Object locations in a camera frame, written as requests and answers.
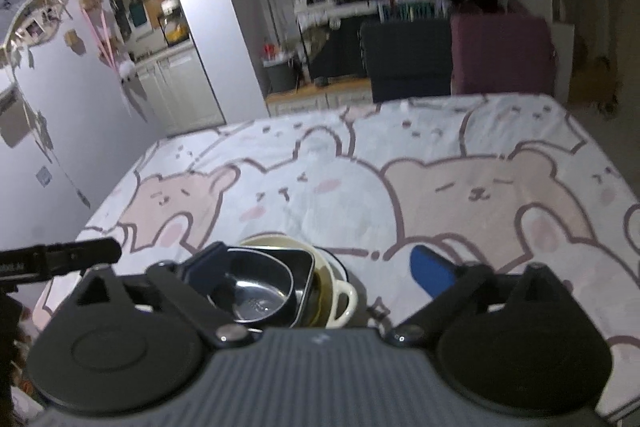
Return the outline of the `small round steel bowl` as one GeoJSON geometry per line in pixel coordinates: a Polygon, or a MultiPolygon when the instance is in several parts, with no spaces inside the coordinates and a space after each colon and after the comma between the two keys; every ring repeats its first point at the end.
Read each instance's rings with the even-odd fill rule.
{"type": "Polygon", "coordinates": [[[235,322],[266,325],[295,309],[295,281],[282,261],[260,251],[232,248],[213,261],[206,296],[235,322]]]}

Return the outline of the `steel rectangular tray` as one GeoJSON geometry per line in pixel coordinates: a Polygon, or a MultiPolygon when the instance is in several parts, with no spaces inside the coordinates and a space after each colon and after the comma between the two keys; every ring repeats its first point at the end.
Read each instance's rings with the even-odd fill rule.
{"type": "Polygon", "coordinates": [[[241,248],[241,249],[250,249],[251,251],[260,251],[261,253],[270,255],[275,257],[276,259],[282,261],[285,265],[287,265],[293,275],[295,281],[295,309],[294,312],[290,315],[288,319],[285,319],[281,322],[273,322],[267,323],[266,325],[244,325],[249,329],[265,329],[266,327],[274,326],[274,327],[292,327],[299,321],[299,317],[302,316],[306,300],[309,293],[309,288],[312,283],[312,279],[314,278],[314,259],[312,259],[310,254],[306,254],[299,249],[288,249],[288,248],[265,248],[265,249],[256,249],[256,248],[246,248],[246,247],[231,247],[232,248],[241,248]]]}

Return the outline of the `cream two-handled bowl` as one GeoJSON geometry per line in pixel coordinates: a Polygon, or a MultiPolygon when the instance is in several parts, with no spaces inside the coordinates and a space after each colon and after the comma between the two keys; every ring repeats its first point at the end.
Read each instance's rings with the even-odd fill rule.
{"type": "Polygon", "coordinates": [[[314,279],[307,297],[303,317],[297,327],[341,329],[354,317],[358,306],[357,291],[351,283],[340,279],[321,249],[283,234],[260,234],[241,242],[246,247],[288,248],[306,251],[314,257],[314,279]]]}

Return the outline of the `cartoon bear tablecloth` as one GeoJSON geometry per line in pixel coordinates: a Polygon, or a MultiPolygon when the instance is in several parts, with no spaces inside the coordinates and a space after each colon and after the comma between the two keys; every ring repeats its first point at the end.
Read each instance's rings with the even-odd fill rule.
{"type": "Polygon", "coordinates": [[[359,320],[428,300],[410,251],[516,273],[546,262],[613,347],[600,402],[639,400],[639,202],[600,146],[545,95],[424,98],[290,115],[154,144],[87,223],[122,269],[216,239],[291,237],[341,262],[359,320]]]}

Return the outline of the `white kitchen cabinet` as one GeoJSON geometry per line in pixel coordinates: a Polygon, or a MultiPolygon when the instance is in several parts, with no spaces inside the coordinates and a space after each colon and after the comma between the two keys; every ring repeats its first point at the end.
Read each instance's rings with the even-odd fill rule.
{"type": "Polygon", "coordinates": [[[137,75],[167,135],[224,124],[224,115],[190,40],[139,62],[137,75]]]}

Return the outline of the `grey trash bin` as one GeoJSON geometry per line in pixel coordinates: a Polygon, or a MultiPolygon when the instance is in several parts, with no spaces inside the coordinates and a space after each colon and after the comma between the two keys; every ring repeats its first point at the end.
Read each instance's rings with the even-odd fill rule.
{"type": "Polygon", "coordinates": [[[263,61],[272,93],[293,91],[297,87],[299,64],[295,57],[278,58],[277,60],[263,61]]]}

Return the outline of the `dark blue cushion chair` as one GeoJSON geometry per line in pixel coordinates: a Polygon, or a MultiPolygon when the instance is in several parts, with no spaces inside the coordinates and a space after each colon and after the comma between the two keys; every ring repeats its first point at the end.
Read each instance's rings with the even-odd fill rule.
{"type": "Polygon", "coordinates": [[[360,37],[375,103],[450,95],[452,58],[448,20],[364,23],[360,37]]]}

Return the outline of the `maroon cushion chair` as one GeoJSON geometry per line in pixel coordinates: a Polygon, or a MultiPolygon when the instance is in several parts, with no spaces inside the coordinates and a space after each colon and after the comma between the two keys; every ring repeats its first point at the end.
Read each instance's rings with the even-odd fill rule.
{"type": "Polygon", "coordinates": [[[457,14],[450,18],[451,92],[554,91],[556,53],[548,23],[518,13],[457,14]]]}

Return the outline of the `black have a nice day cabinet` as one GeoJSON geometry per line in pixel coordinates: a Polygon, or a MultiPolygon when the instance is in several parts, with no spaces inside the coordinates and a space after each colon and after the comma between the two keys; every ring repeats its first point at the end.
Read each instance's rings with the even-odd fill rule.
{"type": "Polygon", "coordinates": [[[341,18],[337,28],[329,24],[307,28],[303,37],[310,78],[366,78],[361,27],[379,20],[377,15],[360,15],[341,18]]]}

